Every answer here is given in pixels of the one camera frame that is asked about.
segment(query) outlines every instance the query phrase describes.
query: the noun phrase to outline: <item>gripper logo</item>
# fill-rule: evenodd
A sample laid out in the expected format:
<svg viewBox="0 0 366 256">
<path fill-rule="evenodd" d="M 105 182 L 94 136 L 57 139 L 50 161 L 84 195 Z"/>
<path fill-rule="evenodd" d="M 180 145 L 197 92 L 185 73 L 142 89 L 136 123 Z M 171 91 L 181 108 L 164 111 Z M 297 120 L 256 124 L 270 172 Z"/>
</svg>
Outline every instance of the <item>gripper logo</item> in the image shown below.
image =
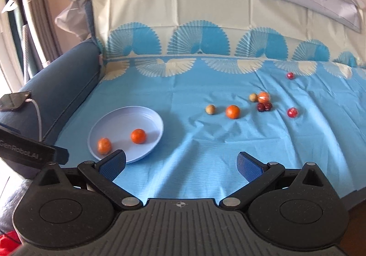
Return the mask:
<svg viewBox="0 0 366 256">
<path fill-rule="evenodd" d="M 31 158 L 34 158 L 34 159 L 37 159 L 37 160 L 41 160 L 41 158 L 38 156 L 38 154 L 32 153 L 31 151 L 23 150 L 22 148 L 18 148 L 15 145 L 5 143 L 3 140 L 0 140 L 0 146 L 2 146 L 3 148 L 6 148 L 8 150 L 20 153 L 22 155 L 25 155 L 25 156 L 28 156 L 28 157 L 31 157 Z"/>
</svg>

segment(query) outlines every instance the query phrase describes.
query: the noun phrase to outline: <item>beige ball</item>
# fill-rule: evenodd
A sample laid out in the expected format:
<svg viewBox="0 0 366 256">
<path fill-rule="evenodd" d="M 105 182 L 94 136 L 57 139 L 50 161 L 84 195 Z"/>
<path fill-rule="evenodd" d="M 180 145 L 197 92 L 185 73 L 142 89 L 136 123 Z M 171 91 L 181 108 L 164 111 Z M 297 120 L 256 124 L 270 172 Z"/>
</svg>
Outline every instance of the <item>beige ball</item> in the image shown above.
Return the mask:
<svg viewBox="0 0 366 256">
<path fill-rule="evenodd" d="M 249 100 L 250 100 L 251 102 L 257 102 L 257 101 L 258 101 L 258 96 L 257 96 L 257 94 L 255 94 L 255 93 L 250 94 L 250 95 L 249 95 Z"/>
<path fill-rule="evenodd" d="M 213 115 L 215 113 L 215 106 L 210 104 L 210 105 L 207 105 L 206 106 L 206 112 L 209 114 L 209 115 Z"/>
</svg>

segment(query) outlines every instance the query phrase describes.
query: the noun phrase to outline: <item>light blue tablecloth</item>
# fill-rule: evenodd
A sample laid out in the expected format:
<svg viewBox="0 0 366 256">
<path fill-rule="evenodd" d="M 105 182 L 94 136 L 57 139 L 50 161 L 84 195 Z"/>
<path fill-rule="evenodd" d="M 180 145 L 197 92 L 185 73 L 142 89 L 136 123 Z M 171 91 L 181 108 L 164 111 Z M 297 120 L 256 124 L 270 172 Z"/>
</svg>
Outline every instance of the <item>light blue tablecloth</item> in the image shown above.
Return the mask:
<svg viewBox="0 0 366 256">
<path fill-rule="evenodd" d="M 172 77 L 144 76 L 131 63 L 125 74 L 94 89 L 56 145 L 69 150 L 68 167 L 93 159 L 87 136 L 94 123 L 117 108 L 141 105 L 160 114 L 164 134 L 152 153 L 127 165 L 115 183 L 143 202 L 149 197 L 220 201 L 247 183 L 236 169 L 240 151 L 286 168 L 316 162 L 343 197 L 366 187 L 365 89 L 366 80 L 355 70 L 351 79 L 341 79 L 321 63 L 314 75 L 292 81 L 272 61 L 254 73 L 227 74 L 198 57 L 190 71 Z M 248 100 L 261 90 L 271 94 L 271 112 L 258 112 Z M 218 114 L 207 115 L 208 104 Z M 225 116 L 231 104 L 241 108 L 240 119 Z M 297 118 L 287 116 L 290 107 L 299 110 Z"/>
</svg>

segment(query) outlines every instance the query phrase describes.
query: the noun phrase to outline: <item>black device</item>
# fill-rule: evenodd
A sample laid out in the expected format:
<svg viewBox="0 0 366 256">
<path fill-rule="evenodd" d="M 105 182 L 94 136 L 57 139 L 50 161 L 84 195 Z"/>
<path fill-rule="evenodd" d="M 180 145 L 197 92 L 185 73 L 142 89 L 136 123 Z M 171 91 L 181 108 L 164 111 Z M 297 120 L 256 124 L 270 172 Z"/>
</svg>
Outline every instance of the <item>black device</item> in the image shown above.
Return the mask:
<svg viewBox="0 0 366 256">
<path fill-rule="evenodd" d="M 0 124 L 0 157 L 42 169 L 48 162 L 66 164 L 69 153 L 64 148 L 35 141 L 12 127 Z"/>
<path fill-rule="evenodd" d="M 77 168 L 46 165 L 13 214 L 24 243 L 13 255 L 345 256 L 337 243 L 348 212 L 315 163 L 285 169 L 241 152 L 237 168 L 249 184 L 218 205 L 145 206 L 112 182 L 125 165 L 122 150 Z"/>
<path fill-rule="evenodd" d="M 21 107 L 30 98 L 30 92 L 5 94 L 0 98 L 0 111 L 11 111 Z"/>
</svg>

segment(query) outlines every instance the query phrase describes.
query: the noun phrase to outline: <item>red object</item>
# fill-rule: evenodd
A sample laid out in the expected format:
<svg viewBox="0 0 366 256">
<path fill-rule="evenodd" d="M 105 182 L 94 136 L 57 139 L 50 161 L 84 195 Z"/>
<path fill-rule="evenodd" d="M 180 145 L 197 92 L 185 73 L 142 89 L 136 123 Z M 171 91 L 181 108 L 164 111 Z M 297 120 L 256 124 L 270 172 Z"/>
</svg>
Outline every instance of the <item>red object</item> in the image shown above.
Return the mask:
<svg viewBox="0 0 366 256">
<path fill-rule="evenodd" d="M 298 115 L 298 110 L 295 108 L 295 107 L 291 107 L 288 109 L 287 111 L 287 115 L 290 117 L 290 118 L 295 118 L 297 117 Z"/>
<path fill-rule="evenodd" d="M 272 109 L 272 103 L 271 102 L 264 103 L 264 109 L 265 111 L 270 111 Z"/>
<path fill-rule="evenodd" d="M 293 72 L 289 72 L 288 74 L 286 74 L 287 78 L 288 79 L 294 79 L 295 78 L 295 75 Z"/>
<path fill-rule="evenodd" d="M 259 102 L 257 104 L 257 110 L 260 111 L 260 112 L 265 111 L 266 107 L 265 107 L 264 103 Z"/>
<path fill-rule="evenodd" d="M 270 100 L 270 95 L 267 92 L 260 92 L 258 94 L 258 102 L 266 103 Z"/>
<path fill-rule="evenodd" d="M 7 256 L 13 252 L 20 246 L 17 242 L 20 242 L 20 239 L 15 231 L 10 231 L 6 235 L 0 236 L 0 256 Z"/>
<path fill-rule="evenodd" d="M 107 155 L 112 150 L 112 144 L 108 138 L 98 140 L 98 153 Z"/>
<path fill-rule="evenodd" d="M 131 141 L 136 144 L 142 144 L 146 141 L 146 133 L 142 129 L 135 129 L 131 133 Z"/>
<path fill-rule="evenodd" d="M 240 108 L 236 105 L 230 105 L 227 107 L 225 114 L 229 119 L 235 120 L 240 117 Z"/>
</svg>

